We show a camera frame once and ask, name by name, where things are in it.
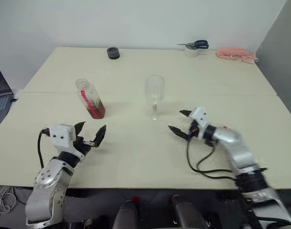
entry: gray floor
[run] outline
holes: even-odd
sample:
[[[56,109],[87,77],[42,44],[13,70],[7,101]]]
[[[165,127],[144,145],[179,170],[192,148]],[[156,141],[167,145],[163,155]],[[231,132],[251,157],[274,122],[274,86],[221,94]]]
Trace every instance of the gray floor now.
[[[26,202],[30,190],[15,189],[21,202]],[[233,192],[213,190],[173,190],[173,189],[88,189],[86,198],[66,197],[65,220],[82,221],[107,215],[112,222],[120,206],[128,199],[140,199],[140,228],[175,227],[170,212],[169,200],[174,194],[185,196],[205,216],[209,212],[218,213],[223,228],[238,229],[243,216],[238,211],[237,202],[230,199]],[[286,204],[291,203],[291,190],[280,192]],[[11,229],[25,228],[25,206],[18,203],[11,213],[0,215],[0,226]]]

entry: white cable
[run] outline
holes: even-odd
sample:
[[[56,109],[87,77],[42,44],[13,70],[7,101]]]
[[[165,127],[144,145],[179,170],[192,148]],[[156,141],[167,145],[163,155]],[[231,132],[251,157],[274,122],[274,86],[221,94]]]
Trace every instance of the white cable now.
[[[10,193],[11,187],[4,186],[2,190],[0,191],[0,214],[6,214],[9,213],[16,205],[16,196],[13,193]],[[3,199],[7,196],[13,196],[14,197],[14,204],[12,206],[10,205],[4,205]]]

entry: black cap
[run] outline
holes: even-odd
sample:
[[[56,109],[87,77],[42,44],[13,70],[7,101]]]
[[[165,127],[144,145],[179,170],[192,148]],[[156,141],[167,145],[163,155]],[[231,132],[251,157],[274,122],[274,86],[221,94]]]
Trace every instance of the black cap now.
[[[110,47],[106,51],[109,59],[115,60],[120,57],[119,49],[116,47]]]

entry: white wall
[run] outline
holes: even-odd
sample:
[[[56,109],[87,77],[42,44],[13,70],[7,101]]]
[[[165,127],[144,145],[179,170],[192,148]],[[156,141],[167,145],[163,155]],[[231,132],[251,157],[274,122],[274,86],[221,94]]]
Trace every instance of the white wall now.
[[[286,0],[0,0],[0,68],[23,88],[56,46],[257,50]]]

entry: plastic bottle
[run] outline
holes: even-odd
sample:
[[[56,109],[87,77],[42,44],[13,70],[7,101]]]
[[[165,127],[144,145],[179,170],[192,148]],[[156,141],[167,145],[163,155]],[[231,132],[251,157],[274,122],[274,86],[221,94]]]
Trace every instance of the plastic bottle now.
[[[94,85],[90,84],[86,79],[78,79],[75,82],[75,85],[78,89],[78,96],[92,118],[103,118],[105,115],[105,107],[103,106]]]

